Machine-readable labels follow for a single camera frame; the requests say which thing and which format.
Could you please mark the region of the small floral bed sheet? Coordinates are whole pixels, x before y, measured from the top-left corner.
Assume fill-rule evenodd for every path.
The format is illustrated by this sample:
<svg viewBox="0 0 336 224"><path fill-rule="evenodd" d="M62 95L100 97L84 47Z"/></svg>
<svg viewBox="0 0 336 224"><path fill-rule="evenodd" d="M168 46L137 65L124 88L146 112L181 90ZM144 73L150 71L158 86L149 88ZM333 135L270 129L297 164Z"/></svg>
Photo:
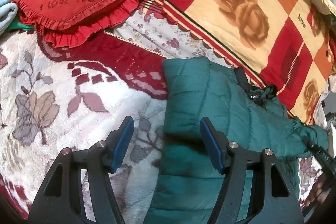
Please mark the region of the small floral bed sheet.
<svg viewBox="0 0 336 224"><path fill-rule="evenodd" d="M181 30L166 19L157 19L153 13L144 14L141 9L136 10L112 32L167 58L207 57L212 62L229 67L222 57L218 57L213 49L203 43L203 40L193 38L189 31Z"/></svg>

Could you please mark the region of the red cream rose blanket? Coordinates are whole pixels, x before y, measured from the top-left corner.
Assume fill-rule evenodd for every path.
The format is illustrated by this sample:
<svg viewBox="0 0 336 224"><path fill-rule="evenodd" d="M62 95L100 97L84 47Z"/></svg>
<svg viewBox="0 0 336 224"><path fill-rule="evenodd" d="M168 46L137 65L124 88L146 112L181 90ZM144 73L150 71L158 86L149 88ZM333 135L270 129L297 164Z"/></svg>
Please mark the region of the red cream rose blanket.
<svg viewBox="0 0 336 224"><path fill-rule="evenodd" d="M312 0L147 0L144 8L202 39L288 114L313 123L334 63L330 27Z"/></svg>

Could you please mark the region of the light blue cloth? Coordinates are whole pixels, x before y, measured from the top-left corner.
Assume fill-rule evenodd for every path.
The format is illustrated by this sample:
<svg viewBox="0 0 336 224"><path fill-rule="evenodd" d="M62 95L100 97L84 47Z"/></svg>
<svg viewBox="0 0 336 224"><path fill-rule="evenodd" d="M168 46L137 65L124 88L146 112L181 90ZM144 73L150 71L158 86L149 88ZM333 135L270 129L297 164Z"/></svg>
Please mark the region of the light blue cloth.
<svg viewBox="0 0 336 224"><path fill-rule="evenodd" d="M17 4L11 0L0 1L0 35L5 32L18 12Z"/></svg>

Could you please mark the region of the white floral plush blanket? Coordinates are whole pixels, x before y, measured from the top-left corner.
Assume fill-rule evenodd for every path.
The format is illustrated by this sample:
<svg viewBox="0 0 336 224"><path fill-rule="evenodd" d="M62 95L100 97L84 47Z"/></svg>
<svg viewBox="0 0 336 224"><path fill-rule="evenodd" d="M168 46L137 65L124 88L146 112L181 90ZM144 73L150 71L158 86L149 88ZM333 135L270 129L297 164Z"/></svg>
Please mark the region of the white floral plush blanket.
<svg viewBox="0 0 336 224"><path fill-rule="evenodd" d="M19 218L62 148L89 148L130 116L134 134L110 181L125 222L143 223L163 147L163 60L108 32L75 48L36 32L1 38L1 197Z"/></svg>

